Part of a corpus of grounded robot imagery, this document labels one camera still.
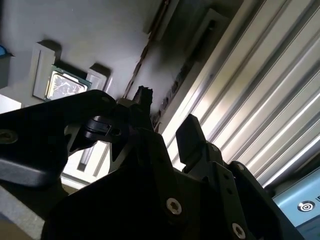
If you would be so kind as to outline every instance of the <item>blue machine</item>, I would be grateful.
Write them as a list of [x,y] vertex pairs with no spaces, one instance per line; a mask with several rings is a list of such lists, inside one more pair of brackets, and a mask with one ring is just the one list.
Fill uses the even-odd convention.
[[306,240],[320,240],[320,168],[273,200]]

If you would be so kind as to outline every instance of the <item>gray surface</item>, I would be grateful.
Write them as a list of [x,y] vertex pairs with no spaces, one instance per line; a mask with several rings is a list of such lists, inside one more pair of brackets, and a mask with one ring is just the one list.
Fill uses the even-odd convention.
[[[29,94],[33,82],[28,81],[28,75],[34,44],[50,39],[61,44],[61,60],[80,70],[86,72],[94,63],[110,68],[112,84],[108,93],[122,97],[148,41],[143,26],[150,0],[3,2],[1,43],[15,58],[11,61],[9,87],[0,89],[0,94],[26,105],[41,103]],[[232,14],[241,1],[213,2],[217,1],[180,0],[161,42],[148,56],[150,63],[142,65],[130,97],[140,85],[153,88],[152,109],[159,108],[185,61],[182,48],[188,45],[206,10],[214,5]]]
[[28,81],[34,83],[32,95],[45,100],[45,94],[49,77],[52,73],[52,65],[60,58],[61,50],[46,44],[46,41],[33,45],[32,58]]
[[0,186],[0,212],[2,219],[6,218],[17,225],[32,239],[40,239],[44,221],[2,186]]
[[150,87],[154,92],[151,111],[157,111],[180,72],[187,58],[185,48],[190,44],[208,9],[214,7],[223,14],[228,13],[227,16],[233,16],[241,2],[180,0],[161,41],[151,46],[128,97],[132,98],[140,85]]
[[43,39],[62,46],[61,60],[83,71],[95,62],[113,72],[110,94],[122,96],[148,36],[143,33],[148,0],[5,0],[1,42],[15,58],[4,95],[25,104],[32,49]]
[[1,73],[0,89],[8,86],[11,59],[12,59],[11,54],[5,54],[0,56],[0,73]]

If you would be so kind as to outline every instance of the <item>mounting hole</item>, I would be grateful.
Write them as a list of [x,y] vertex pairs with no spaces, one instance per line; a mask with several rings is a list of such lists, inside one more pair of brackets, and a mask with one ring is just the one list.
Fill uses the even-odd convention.
[[111,129],[111,135],[112,136],[120,136],[121,135],[121,130],[118,128],[113,128]]
[[228,194],[232,195],[232,191],[230,188],[227,188],[226,191],[228,192]]

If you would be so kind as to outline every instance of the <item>corrugated metal panel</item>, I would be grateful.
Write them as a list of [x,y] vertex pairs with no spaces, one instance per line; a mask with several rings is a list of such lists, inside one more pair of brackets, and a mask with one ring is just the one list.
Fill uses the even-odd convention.
[[205,94],[163,132],[176,167],[172,132],[187,113],[198,117],[226,162],[246,164],[261,184],[306,160],[320,138],[319,6],[319,0],[266,0],[222,63],[213,51],[199,77],[211,76]]

